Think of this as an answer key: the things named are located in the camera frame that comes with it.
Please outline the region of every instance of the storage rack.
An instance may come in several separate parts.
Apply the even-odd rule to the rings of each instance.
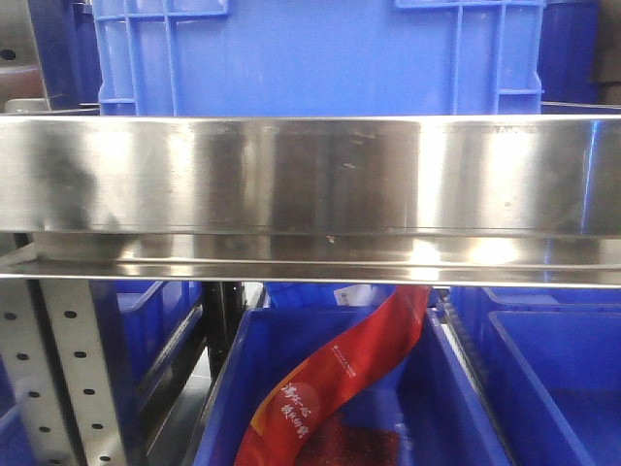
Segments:
[[[1,118],[0,349],[41,395],[18,400],[38,459],[153,450],[111,279],[210,281],[220,362],[244,280],[621,286],[620,135],[605,115]]]

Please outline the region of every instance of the red plastic bag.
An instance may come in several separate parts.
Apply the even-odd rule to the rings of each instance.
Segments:
[[[372,314],[291,371],[256,410],[235,466],[293,466],[311,433],[406,358],[420,338],[428,295],[427,286],[397,286]]]

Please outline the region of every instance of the red item in bin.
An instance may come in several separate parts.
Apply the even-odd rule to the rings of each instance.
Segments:
[[[396,466],[399,434],[351,427],[330,416],[300,450],[295,466]]]
[[[256,410],[235,466],[293,466],[329,416],[406,358],[420,338],[428,296],[427,286],[397,286],[362,322],[293,369]]]

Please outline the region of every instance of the stainless steel shelf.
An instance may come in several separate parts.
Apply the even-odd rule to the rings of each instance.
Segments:
[[[619,116],[0,118],[4,278],[621,285]]]

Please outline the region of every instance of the blue bin wall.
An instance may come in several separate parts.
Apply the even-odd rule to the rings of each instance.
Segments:
[[[80,102],[97,103],[102,78],[92,11],[82,2],[63,0],[63,14]]]
[[[139,382],[200,295],[196,282],[119,281],[118,306],[135,382]]]
[[[254,411],[276,383],[373,309],[267,309],[246,313],[194,465],[232,465]],[[426,318],[421,340],[407,362],[351,400],[343,413],[345,422],[391,427],[402,440],[408,436],[411,442],[402,442],[400,448],[402,466],[508,464],[432,316]]]
[[[454,286],[449,299],[483,358],[494,311],[621,312],[621,289]]]
[[[593,104],[591,81],[598,33],[599,0],[548,0],[543,12],[539,75],[543,99]]]
[[[538,113],[544,0],[94,0],[107,115]]]
[[[621,314],[500,312],[490,319],[487,392],[517,459],[621,463]]]

